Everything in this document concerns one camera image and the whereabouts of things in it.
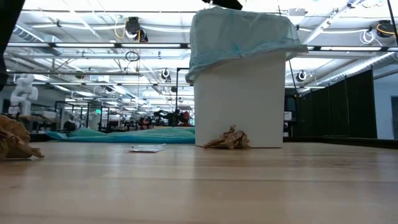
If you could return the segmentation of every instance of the floor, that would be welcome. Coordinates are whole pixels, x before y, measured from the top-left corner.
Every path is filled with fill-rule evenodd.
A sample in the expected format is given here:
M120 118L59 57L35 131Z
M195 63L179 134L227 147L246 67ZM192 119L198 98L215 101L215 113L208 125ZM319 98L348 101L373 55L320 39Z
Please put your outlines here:
M40 142L0 162L0 223L398 223L398 151Z

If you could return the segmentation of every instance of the white trash can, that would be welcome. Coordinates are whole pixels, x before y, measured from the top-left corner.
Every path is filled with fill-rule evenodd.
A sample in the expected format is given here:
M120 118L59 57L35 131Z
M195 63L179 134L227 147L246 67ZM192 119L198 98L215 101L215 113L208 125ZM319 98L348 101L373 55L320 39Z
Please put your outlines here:
M251 147L282 147L285 52L233 60L199 74L195 88L195 144L218 139L232 124Z

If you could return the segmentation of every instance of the white robot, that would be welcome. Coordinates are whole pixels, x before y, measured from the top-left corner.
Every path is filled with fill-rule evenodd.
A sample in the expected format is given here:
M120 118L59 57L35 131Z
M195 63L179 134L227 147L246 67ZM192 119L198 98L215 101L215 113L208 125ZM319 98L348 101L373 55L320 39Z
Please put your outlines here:
M16 80L16 88L11 93L9 107L9 114L30 115L30 106L32 101L36 101L39 96L39 91L36 87L32 86L35 77L31 74L22 74L20 78ZM19 110L19 103L22 104L22 109Z

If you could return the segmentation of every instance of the trash can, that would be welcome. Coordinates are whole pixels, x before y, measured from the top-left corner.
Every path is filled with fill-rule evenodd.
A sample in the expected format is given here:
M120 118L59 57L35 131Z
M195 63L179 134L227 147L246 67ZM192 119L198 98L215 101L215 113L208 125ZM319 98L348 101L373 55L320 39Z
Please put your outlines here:
M195 91L195 144L232 124L251 147L282 147L285 62L307 52L286 17L219 7L192 20L188 82Z

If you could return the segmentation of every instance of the teal cloth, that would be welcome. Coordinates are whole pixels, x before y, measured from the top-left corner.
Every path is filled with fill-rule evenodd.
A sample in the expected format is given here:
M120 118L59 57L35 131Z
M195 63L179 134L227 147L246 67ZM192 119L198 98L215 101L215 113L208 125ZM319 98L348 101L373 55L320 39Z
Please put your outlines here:
M69 142L195 143L195 128L157 128L109 134L88 128L80 128L70 134L58 133L55 131L47 131L46 134L53 139Z

